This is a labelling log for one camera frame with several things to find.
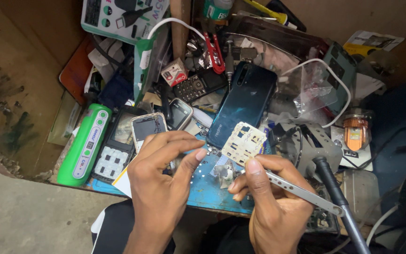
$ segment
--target charging cable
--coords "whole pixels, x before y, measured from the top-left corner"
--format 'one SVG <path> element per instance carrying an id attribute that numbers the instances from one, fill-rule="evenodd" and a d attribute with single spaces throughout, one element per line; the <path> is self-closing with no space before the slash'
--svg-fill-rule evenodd
<path id="1" fill-rule="evenodd" d="M 343 88 L 346 90 L 346 92 L 347 92 L 347 102 L 346 102 L 346 105 L 342 108 L 341 112 L 339 112 L 339 114 L 335 117 L 335 119 L 333 119 L 333 121 L 331 121 L 329 124 L 326 124 L 326 125 L 322 126 L 322 128 L 327 128 L 327 127 L 330 127 L 331 125 L 333 125 L 334 123 L 336 123 L 336 121 L 337 121 L 337 120 L 341 117 L 341 115 L 346 111 L 347 107 L 349 107 L 349 104 L 350 104 L 350 101 L 351 101 L 351 99 L 352 99 L 352 96 L 351 96 L 350 91 L 349 91 L 349 89 L 347 88 L 346 84 L 344 84 L 344 82 L 342 82 L 342 80 L 341 80 L 340 78 L 338 78 L 338 76 L 336 76 L 336 74 L 333 72 L 333 70 L 330 68 L 330 66 L 328 66 L 328 64 L 327 64 L 326 62 L 324 62 L 323 60 L 321 60 L 321 59 L 319 59 L 319 58 L 309 59 L 308 61 L 305 61 L 305 62 L 303 62 L 303 63 L 297 65 L 296 67 L 291 68 L 291 69 L 289 69 L 289 70 L 283 72 L 281 76 L 286 75 L 286 74 L 288 74 L 288 73 L 294 71 L 295 69 L 300 68 L 300 67 L 302 67 L 302 66 L 304 66 L 305 64 L 310 63 L 310 62 L 321 62 L 321 63 L 323 63 L 323 65 L 327 68 L 328 72 L 330 72 L 331 75 L 333 75 L 333 77 L 336 79 L 336 81 L 338 81 L 339 84 L 341 84 L 342 87 L 343 87 Z"/>
<path id="2" fill-rule="evenodd" d="M 203 36 L 197 29 L 193 28 L 192 26 L 189 26 L 189 25 L 186 24 L 184 21 L 179 20 L 179 19 L 177 19 L 177 18 L 166 18 L 166 19 L 164 19 L 164 20 L 161 20 L 159 23 L 157 23 L 157 24 L 153 27 L 153 29 L 151 29 L 150 33 L 148 34 L 148 38 L 147 38 L 147 39 L 151 39 L 151 37 L 153 37 L 154 32 L 156 32 L 156 30 L 157 30 L 160 26 L 162 26 L 163 24 L 165 24 L 165 23 L 167 23 L 167 22 L 170 22 L 170 21 L 180 23 L 181 25 L 183 25 L 183 26 L 189 28 L 190 30 L 196 32 L 203 40 L 205 39 L 204 36 Z"/>

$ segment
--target plastic bag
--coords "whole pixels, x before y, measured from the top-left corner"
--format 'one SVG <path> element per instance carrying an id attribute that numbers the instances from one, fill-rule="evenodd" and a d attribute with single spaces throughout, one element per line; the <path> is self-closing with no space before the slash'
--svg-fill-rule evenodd
<path id="1" fill-rule="evenodd" d="M 325 66 L 311 62 L 282 76 L 271 98 L 269 120 L 275 123 L 299 118 L 337 101 L 328 96 L 333 86 L 324 84 Z"/>

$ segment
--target cardboard box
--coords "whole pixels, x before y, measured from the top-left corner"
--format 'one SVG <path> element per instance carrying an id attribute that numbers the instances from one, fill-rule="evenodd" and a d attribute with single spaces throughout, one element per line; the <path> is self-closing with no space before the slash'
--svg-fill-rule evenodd
<path id="1" fill-rule="evenodd" d="M 180 58 L 172 61 L 167 67 L 162 69 L 161 75 L 169 86 L 174 86 L 187 79 L 189 71 L 184 67 Z"/>

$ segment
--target realme logo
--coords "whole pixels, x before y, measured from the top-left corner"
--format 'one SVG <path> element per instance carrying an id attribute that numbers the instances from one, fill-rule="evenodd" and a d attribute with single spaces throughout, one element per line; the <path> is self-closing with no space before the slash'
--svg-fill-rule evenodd
<path id="1" fill-rule="evenodd" d="M 221 128 L 222 128 L 222 124 L 219 125 L 219 127 L 217 128 L 216 136 L 219 136 L 219 132 L 220 132 L 220 129 L 221 129 Z"/>

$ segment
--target smartphone back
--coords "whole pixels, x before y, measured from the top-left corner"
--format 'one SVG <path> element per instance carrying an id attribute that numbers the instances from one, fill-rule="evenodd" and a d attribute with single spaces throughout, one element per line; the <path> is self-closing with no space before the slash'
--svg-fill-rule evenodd
<path id="1" fill-rule="evenodd" d="M 239 122 L 258 126 L 277 83 L 277 74 L 257 65 L 240 62 L 232 89 L 214 118 L 206 136 L 208 144 L 221 149 Z"/>

